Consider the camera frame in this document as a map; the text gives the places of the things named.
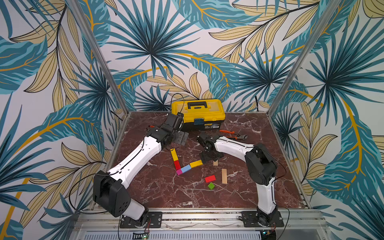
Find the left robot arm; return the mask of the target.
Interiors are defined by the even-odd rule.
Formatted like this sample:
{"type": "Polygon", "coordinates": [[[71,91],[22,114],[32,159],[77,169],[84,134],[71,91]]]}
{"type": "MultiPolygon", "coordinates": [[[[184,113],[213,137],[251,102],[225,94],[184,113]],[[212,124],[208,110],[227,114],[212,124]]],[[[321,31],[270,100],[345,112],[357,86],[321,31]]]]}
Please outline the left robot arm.
{"type": "Polygon", "coordinates": [[[159,127],[150,128],[139,145],[108,172],[99,171],[94,177],[93,200],[114,217],[133,220],[146,218],[146,208],[133,200],[127,188],[139,171],[171,144],[182,129],[184,114],[167,114],[159,127]]]}

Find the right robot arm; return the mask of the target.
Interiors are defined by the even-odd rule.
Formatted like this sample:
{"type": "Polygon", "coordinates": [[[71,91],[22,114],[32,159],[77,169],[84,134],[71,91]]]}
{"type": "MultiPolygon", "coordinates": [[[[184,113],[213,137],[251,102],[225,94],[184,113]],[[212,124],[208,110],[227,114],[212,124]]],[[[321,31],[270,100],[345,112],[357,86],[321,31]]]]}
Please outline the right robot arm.
{"type": "Polygon", "coordinates": [[[257,185],[257,223],[263,227],[271,226],[274,217],[279,216],[274,186],[278,165],[267,148],[263,144],[245,144],[224,136],[211,137],[204,133],[197,136],[197,141],[204,148],[200,153],[204,164],[216,162],[225,154],[246,163],[248,173],[257,185]]]}

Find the light blue block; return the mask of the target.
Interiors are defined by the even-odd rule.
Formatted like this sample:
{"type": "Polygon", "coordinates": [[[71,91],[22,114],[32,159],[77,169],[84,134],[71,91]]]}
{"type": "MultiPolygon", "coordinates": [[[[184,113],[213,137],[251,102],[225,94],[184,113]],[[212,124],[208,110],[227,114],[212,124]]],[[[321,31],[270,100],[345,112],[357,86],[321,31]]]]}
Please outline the light blue block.
{"type": "Polygon", "coordinates": [[[181,171],[182,171],[182,173],[186,173],[191,169],[192,169],[192,167],[190,165],[186,165],[186,166],[181,168],[181,171]]]}

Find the yellow block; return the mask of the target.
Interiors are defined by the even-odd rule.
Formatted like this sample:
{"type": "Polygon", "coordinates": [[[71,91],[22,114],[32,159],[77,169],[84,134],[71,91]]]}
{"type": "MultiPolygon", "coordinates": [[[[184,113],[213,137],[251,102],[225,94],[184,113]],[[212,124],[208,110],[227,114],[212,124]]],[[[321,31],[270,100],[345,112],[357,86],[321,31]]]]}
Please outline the yellow block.
{"type": "Polygon", "coordinates": [[[198,160],[189,164],[191,168],[196,168],[203,165],[202,160],[198,160]]]}
{"type": "Polygon", "coordinates": [[[171,152],[171,155],[172,155],[173,161],[174,161],[174,162],[178,161],[178,160],[179,160],[179,158],[178,158],[178,155],[177,155],[177,152],[176,152],[176,150],[173,148],[173,149],[171,149],[171,150],[170,150],[170,152],[171,152]]]}

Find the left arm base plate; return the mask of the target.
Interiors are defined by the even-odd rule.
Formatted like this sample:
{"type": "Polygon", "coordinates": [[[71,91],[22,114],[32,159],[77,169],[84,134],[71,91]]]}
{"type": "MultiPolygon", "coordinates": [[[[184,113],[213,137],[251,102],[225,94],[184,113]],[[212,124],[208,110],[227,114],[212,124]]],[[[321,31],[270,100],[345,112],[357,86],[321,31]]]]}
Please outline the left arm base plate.
{"type": "Polygon", "coordinates": [[[150,228],[159,229],[162,224],[162,212],[144,212],[144,215],[138,220],[134,220],[128,216],[122,216],[120,228],[122,229],[139,229],[150,228]]]}

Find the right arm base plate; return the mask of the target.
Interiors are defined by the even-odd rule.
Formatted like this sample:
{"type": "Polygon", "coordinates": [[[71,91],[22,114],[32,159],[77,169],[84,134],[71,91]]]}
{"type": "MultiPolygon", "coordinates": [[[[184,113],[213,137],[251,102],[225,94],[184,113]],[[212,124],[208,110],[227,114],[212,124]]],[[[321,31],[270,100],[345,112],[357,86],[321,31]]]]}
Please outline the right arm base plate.
{"type": "Polygon", "coordinates": [[[265,214],[258,211],[244,211],[238,217],[243,222],[245,228],[274,228],[284,227],[284,221],[279,211],[274,211],[271,214],[265,214]]]}

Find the red block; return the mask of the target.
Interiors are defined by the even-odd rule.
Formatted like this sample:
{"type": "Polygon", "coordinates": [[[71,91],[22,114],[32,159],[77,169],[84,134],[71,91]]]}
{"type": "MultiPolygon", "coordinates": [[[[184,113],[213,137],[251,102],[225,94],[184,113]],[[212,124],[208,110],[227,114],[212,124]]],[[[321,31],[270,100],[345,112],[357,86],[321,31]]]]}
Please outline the red block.
{"type": "Polygon", "coordinates": [[[176,170],[180,170],[180,169],[181,169],[181,165],[180,165],[179,160],[174,161],[174,166],[175,166],[175,169],[176,169],[176,170]]]}
{"type": "Polygon", "coordinates": [[[206,183],[210,183],[210,182],[213,182],[215,180],[216,180],[216,176],[215,175],[205,177],[206,183]]]}

